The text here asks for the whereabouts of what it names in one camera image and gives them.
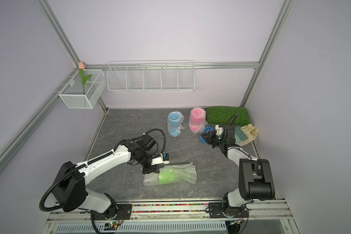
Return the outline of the green plastic wine glass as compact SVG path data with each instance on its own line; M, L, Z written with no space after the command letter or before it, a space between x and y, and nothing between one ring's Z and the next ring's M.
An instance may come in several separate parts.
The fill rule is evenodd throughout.
M182 181L182 176L180 171L173 169L166 169L159 173L159 184L171 184L178 183Z

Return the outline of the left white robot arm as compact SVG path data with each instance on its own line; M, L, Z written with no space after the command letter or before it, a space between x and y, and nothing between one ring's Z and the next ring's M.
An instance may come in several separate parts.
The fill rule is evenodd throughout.
M140 165L144 175L159 173L161 164L169 163L169 155L163 147L159 153L151 153L159 144L150 136L151 129L137 138L120 140L113 149L93 159L80 163L64 163L39 202L43 212L62 209L94 211L107 217L118 212L116 201L107 193L87 189L87 185L100 175L121 164Z

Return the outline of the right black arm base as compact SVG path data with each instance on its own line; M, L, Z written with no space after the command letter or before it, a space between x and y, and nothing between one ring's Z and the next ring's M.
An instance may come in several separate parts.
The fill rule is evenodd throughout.
M210 202L205 212L210 218L247 218L249 216L246 207L230 207L223 202Z

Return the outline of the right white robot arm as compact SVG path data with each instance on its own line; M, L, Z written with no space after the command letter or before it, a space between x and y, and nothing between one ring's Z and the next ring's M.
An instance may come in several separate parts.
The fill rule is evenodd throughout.
M238 115L232 115L227 124L204 132L201 138L239 167L238 188L227 193L223 207L242 207L254 200L273 200L276 196L271 166L268 160L253 157L236 144L236 127L233 123Z

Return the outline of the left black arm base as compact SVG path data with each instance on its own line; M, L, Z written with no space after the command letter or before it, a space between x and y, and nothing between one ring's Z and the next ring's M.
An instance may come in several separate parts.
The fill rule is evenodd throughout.
M129 220L132 214L132 204L118 204L104 213L92 212L94 220Z

